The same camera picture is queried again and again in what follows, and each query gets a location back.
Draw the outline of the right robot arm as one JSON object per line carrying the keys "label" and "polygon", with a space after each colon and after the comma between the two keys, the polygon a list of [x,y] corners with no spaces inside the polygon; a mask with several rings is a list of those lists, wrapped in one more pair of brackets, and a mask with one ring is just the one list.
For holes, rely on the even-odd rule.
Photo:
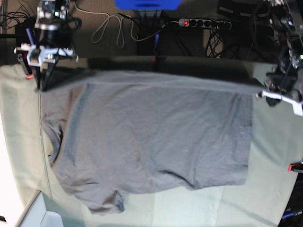
{"label": "right robot arm", "polygon": [[36,15],[15,27],[18,61],[26,67],[41,67],[60,59],[78,59],[73,35],[82,21],[69,14],[69,0],[41,0]]}

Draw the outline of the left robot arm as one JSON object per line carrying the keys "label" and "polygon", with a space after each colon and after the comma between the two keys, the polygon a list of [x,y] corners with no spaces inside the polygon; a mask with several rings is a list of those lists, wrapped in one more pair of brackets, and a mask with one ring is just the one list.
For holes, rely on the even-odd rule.
{"label": "left robot arm", "polygon": [[270,107],[286,102],[297,116],[303,115],[303,2],[301,0],[262,0],[251,14],[251,22],[266,5],[267,19],[280,47],[277,66],[266,73],[264,89],[256,95]]}

